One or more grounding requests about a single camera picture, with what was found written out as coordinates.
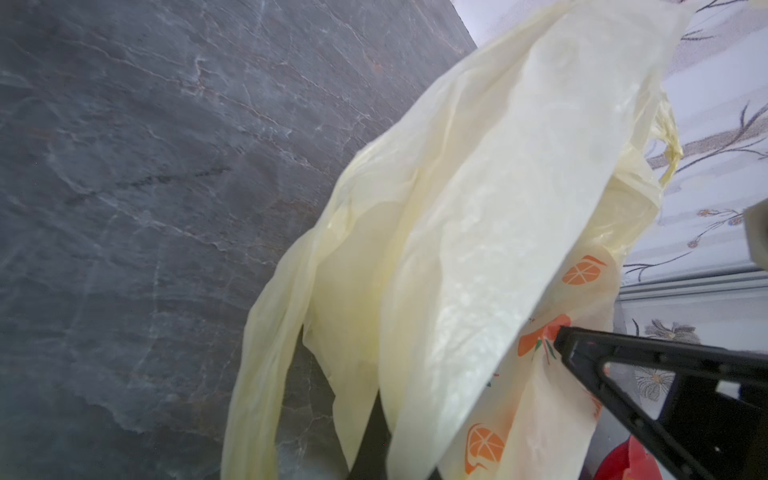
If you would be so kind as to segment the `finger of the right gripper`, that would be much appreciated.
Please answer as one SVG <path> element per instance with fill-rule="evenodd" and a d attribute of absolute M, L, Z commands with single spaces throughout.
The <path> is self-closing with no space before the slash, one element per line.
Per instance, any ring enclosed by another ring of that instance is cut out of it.
<path fill-rule="evenodd" d="M 562 363 L 678 479 L 767 476 L 767 358 L 763 354 L 563 327 Z M 609 364 L 670 372 L 652 417 L 610 379 Z"/>

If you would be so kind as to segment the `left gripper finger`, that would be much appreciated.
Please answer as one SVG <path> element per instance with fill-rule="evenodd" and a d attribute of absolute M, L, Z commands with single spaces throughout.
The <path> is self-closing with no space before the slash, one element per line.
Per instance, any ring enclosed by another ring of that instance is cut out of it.
<path fill-rule="evenodd" d="M 391 433 L 377 394 L 368 424 L 348 480 L 386 480 L 386 458 Z"/>

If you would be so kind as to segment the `red flower-shaped plate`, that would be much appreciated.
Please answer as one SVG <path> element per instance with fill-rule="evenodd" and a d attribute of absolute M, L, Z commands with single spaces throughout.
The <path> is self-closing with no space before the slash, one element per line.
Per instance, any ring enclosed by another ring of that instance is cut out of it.
<path fill-rule="evenodd" d="M 632 435 L 613 449 L 598 467 L 594 480 L 662 480 L 656 459 Z"/>

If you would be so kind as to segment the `yellow plastic bag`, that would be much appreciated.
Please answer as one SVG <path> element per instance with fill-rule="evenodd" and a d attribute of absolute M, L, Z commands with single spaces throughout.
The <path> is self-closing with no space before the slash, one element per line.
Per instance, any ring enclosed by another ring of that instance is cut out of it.
<path fill-rule="evenodd" d="M 348 464 L 372 409 L 391 479 L 575 479 L 601 404 L 554 349 L 607 330 L 676 167 L 661 80 L 689 2 L 561 1 L 461 60 L 343 171 L 251 308 L 221 475 L 274 479 L 295 346 Z"/>

